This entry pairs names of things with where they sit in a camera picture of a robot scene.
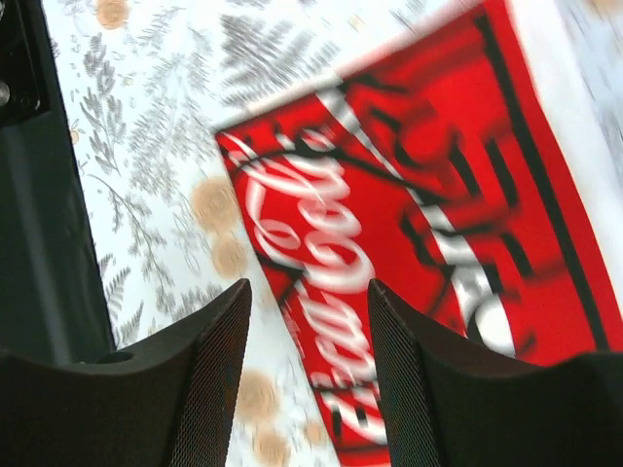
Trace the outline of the white t shirt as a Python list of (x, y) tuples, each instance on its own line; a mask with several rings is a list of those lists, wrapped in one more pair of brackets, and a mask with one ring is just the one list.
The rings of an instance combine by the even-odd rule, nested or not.
[(622, 347), (622, 189), (558, 1), (472, 1), (216, 136), (343, 466), (386, 466), (367, 287), (549, 366)]

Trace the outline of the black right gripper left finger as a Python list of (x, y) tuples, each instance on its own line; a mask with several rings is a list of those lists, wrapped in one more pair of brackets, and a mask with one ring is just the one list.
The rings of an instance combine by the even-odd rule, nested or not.
[(239, 280), (202, 309), (95, 363), (1, 355), (5, 466), (221, 466), (251, 311)]

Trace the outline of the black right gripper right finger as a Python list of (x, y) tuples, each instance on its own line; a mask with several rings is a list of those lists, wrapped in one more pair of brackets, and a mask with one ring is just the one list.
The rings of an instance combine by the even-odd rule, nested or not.
[(539, 367), (368, 288), (381, 412), (395, 466), (618, 466), (622, 357)]

